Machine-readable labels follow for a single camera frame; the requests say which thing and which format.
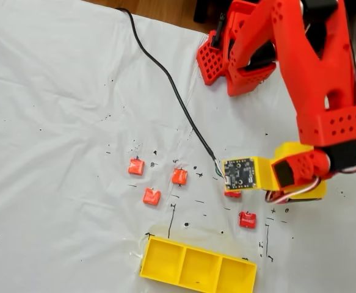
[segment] yellow bracket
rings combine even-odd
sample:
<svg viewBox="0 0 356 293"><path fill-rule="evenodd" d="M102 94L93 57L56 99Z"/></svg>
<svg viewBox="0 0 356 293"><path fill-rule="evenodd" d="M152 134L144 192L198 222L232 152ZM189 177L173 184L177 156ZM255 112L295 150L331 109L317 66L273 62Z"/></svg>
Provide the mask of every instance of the yellow bracket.
<svg viewBox="0 0 356 293"><path fill-rule="evenodd" d="M256 264L151 236L140 276L199 292L252 293Z"/></svg>
<svg viewBox="0 0 356 293"><path fill-rule="evenodd" d="M228 159L223 161L223 168L226 161L233 161L238 159L253 159L253 163L255 166L255 181L256 186L253 188L245 188L245 189L233 189L228 191L240 191L247 189L264 189L264 190L280 190L277 179L275 178L272 164L274 162L279 161L280 159L291 156L293 154L303 153L306 151L312 150L313 147L309 145L302 145L299 142L285 142L281 146L279 146L274 151L274 157L272 159L268 159L265 157L239 157L234 159ZM294 187L291 189L287 189L286 192L294 191L296 189L304 188L305 186ZM325 195L325 181L323 180L317 188L312 191L306 192L304 194L299 194L291 197L293 200L300 199L310 199L310 198L322 198Z"/></svg>

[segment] white wire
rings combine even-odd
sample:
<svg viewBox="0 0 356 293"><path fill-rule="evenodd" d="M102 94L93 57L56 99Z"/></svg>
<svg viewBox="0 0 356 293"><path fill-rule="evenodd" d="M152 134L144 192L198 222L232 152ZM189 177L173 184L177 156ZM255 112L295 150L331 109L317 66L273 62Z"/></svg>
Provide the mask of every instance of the white wire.
<svg viewBox="0 0 356 293"><path fill-rule="evenodd" d="M315 181L313 181L309 186L303 188L303 189L299 189L299 190L296 190L296 191L292 191L288 194L285 194L284 196L272 201L271 203L273 204L278 204L278 203L281 203L282 201L284 200L287 200L288 198L291 198L295 195L298 195L298 194L304 194L305 192L309 192L313 189L315 189L321 182L321 178L320 177L316 177Z"/></svg>
<svg viewBox="0 0 356 293"><path fill-rule="evenodd" d="M225 179L225 175L224 175L223 171L221 170L219 163L217 162L217 159L214 160L214 163L215 163L215 165L216 165L218 171L219 171L220 174L222 175L222 178L224 178L224 181L227 182L227 180Z"/></svg>

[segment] white sheet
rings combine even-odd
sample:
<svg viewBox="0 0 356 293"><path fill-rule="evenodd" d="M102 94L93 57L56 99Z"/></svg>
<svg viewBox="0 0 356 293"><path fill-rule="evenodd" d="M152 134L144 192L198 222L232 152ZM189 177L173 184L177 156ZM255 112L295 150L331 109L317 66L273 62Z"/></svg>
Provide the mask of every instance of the white sheet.
<svg viewBox="0 0 356 293"><path fill-rule="evenodd" d="M135 22L219 159L272 156L297 139L278 70L229 98L223 79L207 87L197 69L205 35ZM135 156L142 177L127 174ZM186 186L170 183L174 166L189 171ZM322 201L274 207L263 192L225 198L213 177L127 15L0 0L0 292L187 292L138 276L145 233L167 237L171 204L170 238L257 263L255 292L356 292L356 175L333 178ZM142 203L146 187L162 192L158 206ZM256 230L238 226L241 210L257 214Z"/></svg>

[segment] red block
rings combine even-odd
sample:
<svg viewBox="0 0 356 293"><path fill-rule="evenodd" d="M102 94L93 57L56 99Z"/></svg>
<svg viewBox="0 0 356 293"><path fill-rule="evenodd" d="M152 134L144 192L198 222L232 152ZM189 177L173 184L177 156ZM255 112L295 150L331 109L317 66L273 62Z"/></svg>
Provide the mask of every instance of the red block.
<svg viewBox="0 0 356 293"><path fill-rule="evenodd" d="M128 172L130 174L142 175L144 165L145 165L144 161L138 159L130 159L130 166Z"/></svg>
<svg viewBox="0 0 356 293"><path fill-rule="evenodd" d="M144 203L153 204L154 206L156 206L159 203L160 196L160 191L145 188L145 194L143 196L142 201Z"/></svg>
<svg viewBox="0 0 356 293"><path fill-rule="evenodd" d="M241 197L240 191L224 191L226 197Z"/></svg>
<svg viewBox="0 0 356 293"><path fill-rule="evenodd" d="M240 212L239 225L241 227L246 227L254 229L256 227L256 214L251 214L249 212Z"/></svg>
<svg viewBox="0 0 356 293"><path fill-rule="evenodd" d="M185 185L187 181L187 171L182 169L173 169L172 183Z"/></svg>

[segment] yellow tray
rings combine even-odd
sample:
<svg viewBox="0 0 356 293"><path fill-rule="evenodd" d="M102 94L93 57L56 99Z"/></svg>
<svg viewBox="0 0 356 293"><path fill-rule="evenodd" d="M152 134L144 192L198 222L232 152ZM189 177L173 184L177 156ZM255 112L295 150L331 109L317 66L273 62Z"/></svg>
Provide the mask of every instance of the yellow tray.
<svg viewBox="0 0 356 293"><path fill-rule="evenodd" d="M251 293L256 264L151 236L140 276L200 292Z"/></svg>

